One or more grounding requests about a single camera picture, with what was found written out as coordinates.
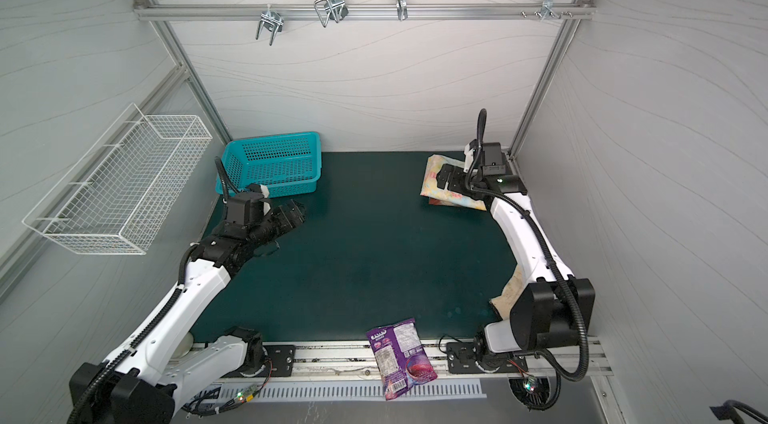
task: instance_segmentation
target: perforated plastic basket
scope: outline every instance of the perforated plastic basket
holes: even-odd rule
[[[297,132],[228,143],[221,157],[235,185],[263,184],[271,198],[313,192],[320,178],[320,136]],[[216,178],[216,192],[222,194]]]

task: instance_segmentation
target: wire mesh basket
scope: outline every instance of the wire mesh basket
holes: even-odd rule
[[[210,141],[196,115],[133,104],[22,222],[76,254],[146,254]]]

